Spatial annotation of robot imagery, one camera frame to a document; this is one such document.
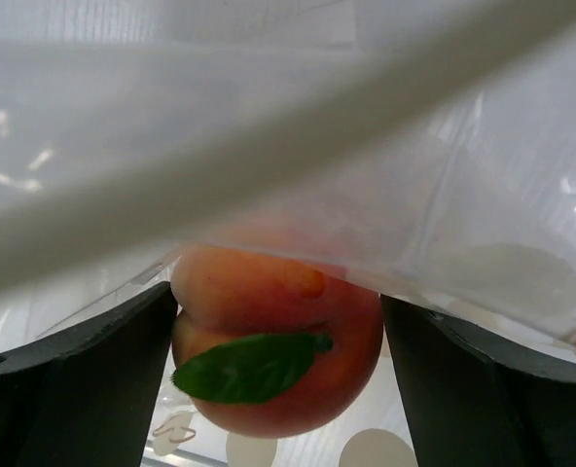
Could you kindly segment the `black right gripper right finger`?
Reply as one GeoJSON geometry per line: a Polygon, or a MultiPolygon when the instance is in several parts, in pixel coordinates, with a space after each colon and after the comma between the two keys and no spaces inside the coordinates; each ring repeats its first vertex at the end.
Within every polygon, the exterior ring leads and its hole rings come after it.
{"type": "Polygon", "coordinates": [[[576,466],[576,363],[380,298],[421,466],[576,466]]]}

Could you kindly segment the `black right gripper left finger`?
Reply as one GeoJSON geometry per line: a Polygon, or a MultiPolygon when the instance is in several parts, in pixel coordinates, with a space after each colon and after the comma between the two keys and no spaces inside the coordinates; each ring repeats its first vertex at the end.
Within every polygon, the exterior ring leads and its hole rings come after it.
{"type": "Polygon", "coordinates": [[[138,466],[177,303],[167,283],[0,353],[0,466],[138,466]]]}

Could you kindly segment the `pink fake food piece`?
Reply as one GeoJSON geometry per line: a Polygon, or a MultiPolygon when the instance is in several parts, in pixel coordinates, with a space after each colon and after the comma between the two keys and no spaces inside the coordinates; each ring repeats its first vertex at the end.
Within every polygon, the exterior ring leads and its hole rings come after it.
{"type": "Polygon", "coordinates": [[[301,259],[293,228],[252,230],[259,247],[184,245],[170,279],[180,305],[171,381],[237,434],[303,434],[342,414],[369,382],[383,337],[375,291],[346,280],[347,235],[317,234],[301,259]]]}

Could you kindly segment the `clear zip top bag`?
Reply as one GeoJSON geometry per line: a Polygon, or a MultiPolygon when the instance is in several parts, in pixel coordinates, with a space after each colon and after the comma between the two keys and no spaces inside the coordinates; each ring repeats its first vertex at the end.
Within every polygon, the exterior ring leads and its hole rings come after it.
{"type": "MultiPolygon", "coordinates": [[[[576,363],[576,1],[0,1],[0,353],[289,227],[281,257],[345,234],[379,300],[576,363]]],[[[138,466],[264,455],[184,399],[164,364],[138,466]]],[[[395,370],[312,444],[419,465],[395,370]]]]}

